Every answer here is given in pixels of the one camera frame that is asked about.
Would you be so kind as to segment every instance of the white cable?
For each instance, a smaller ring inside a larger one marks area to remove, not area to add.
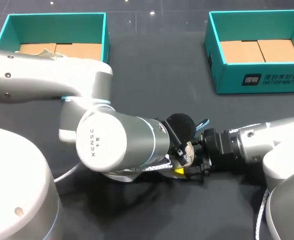
[[[72,169],[70,169],[68,172],[64,173],[63,175],[61,175],[60,177],[57,177],[54,182],[57,183],[60,180],[65,179],[66,177],[68,177],[70,174],[72,174],[74,171],[77,170],[77,168],[80,166],[80,163],[77,163]]]
[[[262,203],[261,203],[259,214],[258,214],[257,225],[256,225],[256,240],[260,239],[260,226],[261,226],[263,212],[267,204],[268,196],[269,196],[269,190],[267,189],[265,191],[265,194],[263,195]]]
[[[171,169],[173,167],[171,162],[156,165],[156,166],[140,166],[140,167],[134,167],[130,169],[124,169],[124,172],[151,172],[151,171],[158,171],[163,169]]]

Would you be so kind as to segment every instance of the white robotic arm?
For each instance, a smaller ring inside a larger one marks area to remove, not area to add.
[[[159,121],[116,112],[111,79],[110,66],[101,61],[0,51],[0,103],[65,98],[59,138],[75,144],[90,169],[128,182],[148,167],[190,166],[194,122],[182,114]]]
[[[62,226],[46,159],[32,142],[0,129],[0,240],[60,240]]]
[[[285,141],[268,152],[263,159],[270,196],[266,204],[266,218],[274,240],[294,239],[294,141]],[[257,221],[256,239],[263,208],[268,197],[266,192]]]

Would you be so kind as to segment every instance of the logo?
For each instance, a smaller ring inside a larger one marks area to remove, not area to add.
[[[256,86],[259,84],[260,78],[260,73],[246,74],[243,79],[242,86]]]

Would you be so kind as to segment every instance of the cable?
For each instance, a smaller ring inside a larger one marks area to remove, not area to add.
[[[77,163],[72,169],[70,169],[68,172],[64,173],[63,175],[61,175],[60,177],[57,177],[54,182],[57,183],[63,179],[65,179],[66,177],[68,177],[69,175],[71,175],[73,172],[75,172],[77,170],[77,168],[80,166],[80,163]]]
[[[269,196],[269,190],[267,189],[265,191],[265,194],[263,195],[262,203],[261,203],[259,214],[258,214],[257,225],[256,225],[256,240],[260,239],[260,226],[261,226],[263,212],[267,204],[268,196]]]
[[[129,169],[124,169],[122,171],[124,172],[151,172],[151,171],[158,171],[158,170],[163,170],[163,169],[171,169],[173,168],[173,164],[169,158],[169,154],[166,154],[165,157],[160,160],[160,162],[157,163],[152,163],[151,165],[147,166],[139,166],[139,167],[133,167]]]
[[[156,166],[141,166],[141,167],[135,167],[130,169],[124,169],[124,172],[151,172],[151,171],[158,171],[163,169],[171,169],[173,168],[173,165],[171,162],[156,165]]]
[[[198,126],[196,127],[196,131],[199,131],[200,129],[202,129],[204,126],[208,125],[208,123],[210,122],[209,119],[203,119]]]

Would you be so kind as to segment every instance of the teal box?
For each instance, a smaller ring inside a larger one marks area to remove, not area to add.
[[[105,12],[9,14],[0,32],[0,50],[19,51],[21,44],[101,44],[101,61],[109,59]]]
[[[205,48],[216,93],[294,92],[294,62],[226,63],[220,44],[279,39],[294,45],[294,10],[209,12]]]

